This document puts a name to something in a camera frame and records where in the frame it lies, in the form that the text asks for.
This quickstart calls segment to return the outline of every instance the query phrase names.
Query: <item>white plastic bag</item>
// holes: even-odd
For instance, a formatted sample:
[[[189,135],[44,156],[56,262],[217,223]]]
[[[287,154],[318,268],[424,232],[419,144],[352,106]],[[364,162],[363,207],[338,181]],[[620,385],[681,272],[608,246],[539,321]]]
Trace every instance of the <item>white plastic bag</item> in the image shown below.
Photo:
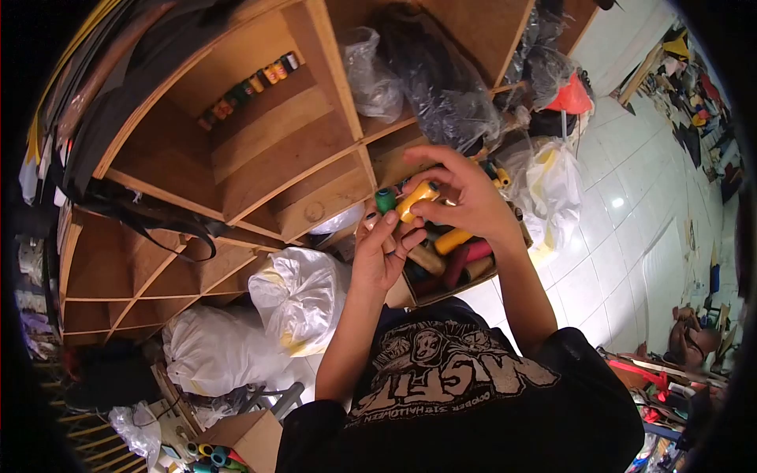
[[[232,315],[200,305],[174,317],[163,329],[168,377],[185,392],[218,397],[284,371],[288,357],[255,319],[251,310]]]
[[[339,230],[346,229],[348,226],[360,220],[363,217],[363,213],[366,211],[366,206],[363,202],[359,202],[356,205],[348,208],[344,212],[337,216],[334,216],[324,223],[321,223],[316,228],[310,230],[308,233],[311,235],[328,235],[329,233],[338,232]]]
[[[344,308],[350,267],[306,248],[290,247],[268,257],[248,281],[266,335],[290,356],[325,352]]]
[[[147,403],[140,401],[133,409],[114,407],[107,418],[129,451],[146,458],[147,470],[152,470],[160,450],[160,423]]]
[[[340,32],[337,40],[357,112],[384,123],[396,121],[402,114],[400,80],[376,57],[379,34],[359,26]]]
[[[557,138],[526,139],[496,157],[511,184],[505,198],[523,211],[523,222],[539,267],[554,258],[570,241],[581,215],[583,187],[578,162]]]

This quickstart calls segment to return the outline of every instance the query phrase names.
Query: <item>plastic bag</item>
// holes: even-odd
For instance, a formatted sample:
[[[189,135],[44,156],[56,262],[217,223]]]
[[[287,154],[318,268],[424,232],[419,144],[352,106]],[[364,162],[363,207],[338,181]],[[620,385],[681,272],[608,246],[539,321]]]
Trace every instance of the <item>plastic bag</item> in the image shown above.
[[[249,390],[246,386],[242,386],[221,397],[205,397],[197,394],[188,396],[190,404],[195,409],[197,422],[205,428],[211,428],[224,417],[236,415],[247,402],[248,395]]]
[[[376,57],[379,34],[360,26],[338,35],[341,62],[358,113],[392,123],[402,114],[400,80]]]
[[[521,40],[518,43],[518,48],[515,54],[510,59],[510,64],[507,65],[507,71],[502,79],[503,86],[509,84],[515,84],[520,82],[523,78],[523,67],[525,66],[525,59],[528,57],[528,53],[531,52],[531,48],[536,44],[539,38],[539,10],[534,6],[531,9],[531,13],[526,20]]]
[[[570,241],[581,214],[578,162],[556,138],[523,140],[494,157],[510,176],[506,198],[523,211],[534,244],[534,265],[545,263]]]
[[[562,35],[565,26],[561,17],[544,8],[539,8],[539,28],[535,44],[552,48],[552,43]]]
[[[290,247],[268,257],[248,281],[266,335],[290,356],[325,352],[344,308],[350,267],[306,248]]]
[[[531,48],[527,59],[527,77],[533,90],[534,110],[542,111],[557,98],[560,88],[567,86],[575,72],[568,56],[544,46]]]
[[[354,205],[339,215],[326,220],[308,233],[311,235],[328,235],[329,233],[346,229],[348,226],[360,220],[365,211],[366,205],[363,202],[360,202],[358,205]]]
[[[468,156],[481,147],[496,149],[500,117],[488,89],[436,23],[395,3],[380,12],[377,25],[379,54],[400,78],[426,138]]]
[[[152,470],[160,452],[160,423],[147,403],[137,403],[133,409],[114,407],[107,418],[129,451],[146,458],[147,470]]]
[[[163,328],[168,377],[185,392],[222,396],[236,387],[260,383],[289,363],[278,344],[247,316],[195,305]]]

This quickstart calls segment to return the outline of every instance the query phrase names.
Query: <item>yellow thread spool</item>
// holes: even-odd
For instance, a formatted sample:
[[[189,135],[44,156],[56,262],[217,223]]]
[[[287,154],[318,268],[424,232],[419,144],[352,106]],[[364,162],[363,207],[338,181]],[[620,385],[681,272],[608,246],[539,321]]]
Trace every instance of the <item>yellow thread spool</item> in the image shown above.
[[[439,187],[435,182],[423,181],[418,184],[416,190],[410,193],[404,201],[397,205],[397,213],[400,214],[400,220],[405,223],[410,223],[416,218],[415,215],[410,213],[410,208],[414,203],[420,201],[433,201],[439,197]]]
[[[463,229],[452,229],[436,239],[434,248],[436,248],[436,252],[441,256],[445,256],[471,238],[473,238],[472,233],[468,233]]]
[[[276,71],[273,69],[273,64],[265,66],[263,68],[263,73],[266,74],[266,78],[268,79],[268,82],[271,82],[271,85],[279,81],[279,76],[276,75]]]
[[[282,64],[280,59],[273,61],[273,72],[276,73],[280,80],[286,79],[288,75],[286,69],[284,69],[284,64]]]
[[[200,452],[200,455],[202,456],[210,456],[213,454],[213,447],[209,443],[200,443],[197,447],[197,451]]]

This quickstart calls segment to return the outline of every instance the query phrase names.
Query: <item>cord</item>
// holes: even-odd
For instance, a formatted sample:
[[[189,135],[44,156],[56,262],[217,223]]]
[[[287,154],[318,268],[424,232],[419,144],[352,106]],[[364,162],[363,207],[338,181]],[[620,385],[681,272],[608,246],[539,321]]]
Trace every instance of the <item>cord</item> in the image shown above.
[[[150,422],[148,422],[147,424],[142,424],[142,425],[137,425],[137,424],[134,424],[134,427],[140,427],[140,428],[141,428],[141,427],[146,427],[146,426],[148,426],[148,425],[150,425],[150,424],[154,424],[155,422],[157,422],[157,420],[158,420],[158,419],[160,419],[160,417],[162,417],[162,416],[163,416],[163,414],[165,414],[165,413],[167,413],[168,411],[170,411],[171,409],[173,409],[173,407],[174,407],[174,406],[175,406],[175,405],[176,405],[176,404],[177,404],[177,403],[179,402],[179,399],[181,399],[181,398],[180,398],[180,397],[177,397],[177,398],[176,398],[176,400],[175,400],[175,401],[173,401],[173,404],[171,404],[170,406],[168,406],[168,409],[166,409],[166,410],[164,410],[163,412],[161,412],[160,414],[156,415],[156,416],[155,416],[155,420],[154,420],[154,421],[150,421]]]

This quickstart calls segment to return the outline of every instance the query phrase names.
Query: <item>wooden frame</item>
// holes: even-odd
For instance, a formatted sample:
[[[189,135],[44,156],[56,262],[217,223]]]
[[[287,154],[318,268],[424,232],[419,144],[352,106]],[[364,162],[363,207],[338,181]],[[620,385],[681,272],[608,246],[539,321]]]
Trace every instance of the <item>wooden frame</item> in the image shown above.
[[[115,220],[73,208],[61,217],[58,245],[64,343],[141,340],[200,299],[231,300],[248,290],[267,252],[305,244],[303,236],[315,226],[432,165],[407,166],[402,159],[404,148],[428,142],[410,104],[394,123],[359,117],[341,63],[335,30],[364,24],[386,3],[247,0],[224,34],[132,113],[93,177],[235,228],[213,238],[218,254],[212,260],[192,263],[176,253],[206,257],[196,238],[151,231],[173,253]],[[481,0],[475,8],[451,0],[415,3],[478,68],[492,94],[510,88],[494,86],[534,0]],[[589,3],[566,2],[576,18],[564,41],[568,52],[596,13]],[[289,77],[210,132],[196,123],[224,92],[288,51],[300,62]]]

